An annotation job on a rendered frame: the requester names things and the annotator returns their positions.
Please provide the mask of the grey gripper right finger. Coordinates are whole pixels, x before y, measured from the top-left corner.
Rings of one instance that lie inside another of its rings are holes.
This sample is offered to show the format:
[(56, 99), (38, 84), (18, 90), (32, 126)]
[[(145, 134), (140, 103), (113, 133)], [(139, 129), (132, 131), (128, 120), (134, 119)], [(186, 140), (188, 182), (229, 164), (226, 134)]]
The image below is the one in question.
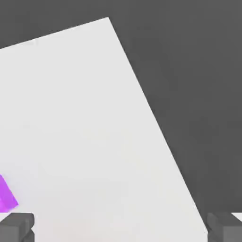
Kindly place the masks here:
[(228, 212), (208, 213), (207, 242), (242, 242), (242, 221)]

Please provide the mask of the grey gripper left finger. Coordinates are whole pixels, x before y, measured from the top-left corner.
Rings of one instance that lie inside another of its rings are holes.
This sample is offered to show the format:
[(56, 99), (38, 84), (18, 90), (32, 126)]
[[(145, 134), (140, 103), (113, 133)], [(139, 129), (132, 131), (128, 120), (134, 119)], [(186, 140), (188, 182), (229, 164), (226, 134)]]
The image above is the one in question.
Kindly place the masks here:
[(0, 222), (0, 242), (35, 242), (33, 213), (10, 213)]

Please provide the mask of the small purple cube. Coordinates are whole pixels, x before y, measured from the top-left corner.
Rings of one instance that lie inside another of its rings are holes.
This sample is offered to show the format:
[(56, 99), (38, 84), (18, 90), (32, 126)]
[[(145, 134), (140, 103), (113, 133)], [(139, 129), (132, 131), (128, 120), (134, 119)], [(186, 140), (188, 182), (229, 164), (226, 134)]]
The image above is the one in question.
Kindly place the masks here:
[(0, 213), (7, 213), (18, 206), (18, 202), (8, 187), (2, 175), (0, 175)]

